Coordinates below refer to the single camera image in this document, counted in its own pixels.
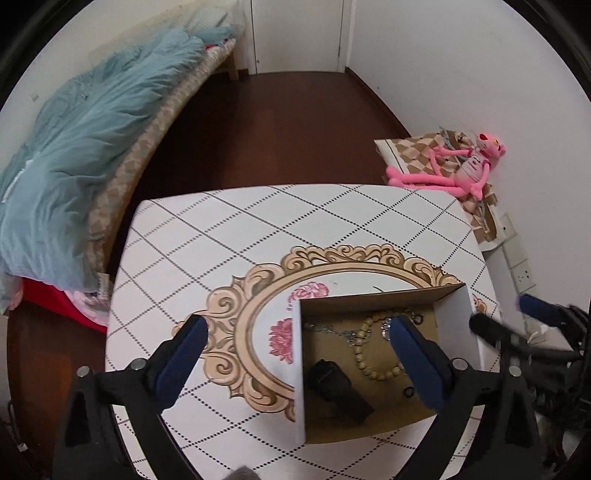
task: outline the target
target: red cloth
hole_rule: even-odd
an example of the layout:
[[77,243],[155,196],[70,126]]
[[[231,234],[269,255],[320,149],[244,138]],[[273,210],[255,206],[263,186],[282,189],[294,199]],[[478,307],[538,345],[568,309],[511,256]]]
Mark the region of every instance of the red cloth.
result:
[[81,325],[98,330],[102,333],[107,333],[107,328],[99,325],[83,315],[74,305],[70,299],[61,290],[45,285],[42,282],[23,278],[24,300],[31,301],[37,305],[51,310],[52,312],[71,318]]

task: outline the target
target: brown floor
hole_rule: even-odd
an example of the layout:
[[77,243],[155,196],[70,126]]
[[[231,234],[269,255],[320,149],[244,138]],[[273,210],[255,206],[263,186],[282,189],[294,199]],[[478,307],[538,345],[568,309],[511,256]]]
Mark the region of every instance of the brown floor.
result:
[[[217,77],[185,107],[146,169],[110,273],[145,199],[265,184],[382,183],[373,140],[402,132],[350,75],[279,73],[238,83]],[[8,343],[21,434],[49,466],[70,379],[83,364],[102,369],[105,338],[25,302],[10,317]]]

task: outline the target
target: open box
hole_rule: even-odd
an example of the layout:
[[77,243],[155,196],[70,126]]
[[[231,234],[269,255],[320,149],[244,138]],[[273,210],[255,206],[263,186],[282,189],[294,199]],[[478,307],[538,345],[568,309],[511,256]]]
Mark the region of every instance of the open box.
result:
[[[436,341],[450,358],[461,357],[474,369],[483,368],[483,352],[476,336],[468,327],[475,312],[468,287],[463,284],[401,290],[386,293],[326,297],[300,300],[293,310],[295,421],[301,443],[340,442],[391,432],[435,414],[417,395],[407,398],[403,390],[412,383],[406,375],[388,381],[370,380],[358,368],[353,348],[339,335],[304,330],[304,324],[315,329],[335,331],[358,330],[363,321],[376,312],[401,312],[410,308],[422,314],[417,326],[428,340]],[[368,365],[385,371],[398,363],[390,343],[385,341],[378,324],[363,347]],[[342,415],[335,404],[324,401],[306,385],[306,373],[318,360],[337,363],[349,377],[352,387],[375,409],[361,424]]]

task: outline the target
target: blue gripper pad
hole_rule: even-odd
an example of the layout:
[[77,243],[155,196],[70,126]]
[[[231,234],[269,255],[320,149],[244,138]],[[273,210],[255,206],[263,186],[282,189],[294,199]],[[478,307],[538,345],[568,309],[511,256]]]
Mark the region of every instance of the blue gripper pad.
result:
[[519,309],[526,315],[538,319],[546,325],[551,327],[560,326],[558,307],[532,295],[525,294],[519,297]]
[[171,353],[154,383],[154,394],[163,409],[177,401],[199,356],[207,345],[207,321],[199,315],[191,315],[173,340],[180,336],[180,343]]
[[394,317],[390,322],[390,345],[402,362],[423,404],[439,411],[445,405],[443,379],[400,318]]

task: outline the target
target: blue quilt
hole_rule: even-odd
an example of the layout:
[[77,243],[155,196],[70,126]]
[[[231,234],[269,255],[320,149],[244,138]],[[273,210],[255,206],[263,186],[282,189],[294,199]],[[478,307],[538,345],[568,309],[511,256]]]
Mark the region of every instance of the blue quilt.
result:
[[93,292],[85,257],[93,196],[103,189],[157,113],[160,102],[200,62],[204,40],[230,27],[188,34],[178,28],[116,53],[69,80],[43,106],[28,141],[0,177],[0,313],[13,276],[62,290]]

